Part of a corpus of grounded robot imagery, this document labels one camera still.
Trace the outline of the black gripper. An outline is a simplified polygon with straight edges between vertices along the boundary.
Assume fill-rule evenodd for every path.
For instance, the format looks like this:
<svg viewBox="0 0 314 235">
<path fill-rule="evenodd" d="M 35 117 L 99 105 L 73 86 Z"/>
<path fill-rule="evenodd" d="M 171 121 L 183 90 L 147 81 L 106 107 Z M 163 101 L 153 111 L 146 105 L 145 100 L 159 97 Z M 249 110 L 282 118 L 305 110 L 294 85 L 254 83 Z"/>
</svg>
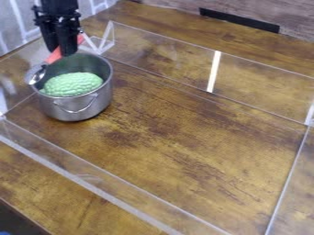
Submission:
<svg viewBox="0 0 314 235">
<path fill-rule="evenodd" d="M 35 24 L 40 28 L 48 51 L 54 52 L 57 47 L 61 46 L 62 55 L 70 56 L 78 51 L 82 17 L 79 0 L 39 1 L 40 5 L 34 5 L 32 10 L 35 12 Z"/>
</svg>

